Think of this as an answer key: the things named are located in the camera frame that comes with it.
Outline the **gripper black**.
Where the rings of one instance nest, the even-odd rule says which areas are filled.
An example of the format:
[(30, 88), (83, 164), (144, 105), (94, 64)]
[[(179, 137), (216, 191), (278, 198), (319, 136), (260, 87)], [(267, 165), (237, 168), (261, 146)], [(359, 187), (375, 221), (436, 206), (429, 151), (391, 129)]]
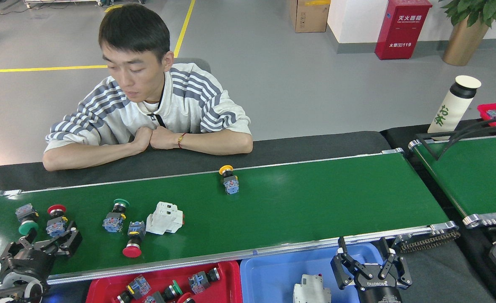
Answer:
[[(343, 269), (345, 267), (353, 276), (360, 274), (368, 279), (356, 280), (360, 303), (402, 302), (398, 288), (406, 290), (412, 285), (411, 274), (405, 257), (399, 256), (394, 249), (391, 249), (385, 238), (380, 238), (377, 242), (377, 249), (384, 259), (384, 263), (377, 274), (379, 280), (370, 280), (372, 274), (367, 270), (367, 267), (350, 256), (344, 237), (338, 238), (338, 244), (337, 253), (331, 260), (331, 268), (340, 290), (344, 290), (346, 286), (353, 284), (353, 279)], [(390, 274), (392, 267), (397, 270), (398, 278)]]
[(2, 283), (32, 282), (47, 283), (55, 256), (72, 257), (82, 242), (81, 233), (71, 228), (60, 236), (33, 244), (34, 238), (27, 235), (11, 242), (0, 255), (0, 279)]

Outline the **person's right hand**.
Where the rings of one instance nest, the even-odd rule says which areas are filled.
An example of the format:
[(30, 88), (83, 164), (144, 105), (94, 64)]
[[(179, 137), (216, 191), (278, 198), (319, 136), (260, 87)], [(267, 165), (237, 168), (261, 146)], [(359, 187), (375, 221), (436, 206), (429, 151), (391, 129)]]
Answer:
[(131, 146), (134, 148), (135, 153), (142, 153), (150, 145), (150, 140), (152, 136), (152, 129), (147, 127), (141, 127), (136, 131), (134, 140), (131, 142)]

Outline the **person's left hand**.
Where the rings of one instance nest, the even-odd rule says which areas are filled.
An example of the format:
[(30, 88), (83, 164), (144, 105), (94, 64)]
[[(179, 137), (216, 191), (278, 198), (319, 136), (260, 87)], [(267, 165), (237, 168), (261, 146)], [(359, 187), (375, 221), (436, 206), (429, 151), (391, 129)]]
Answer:
[(181, 136), (181, 133), (171, 132), (169, 129), (159, 126), (151, 131), (150, 146), (153, 149), (177, 149)]

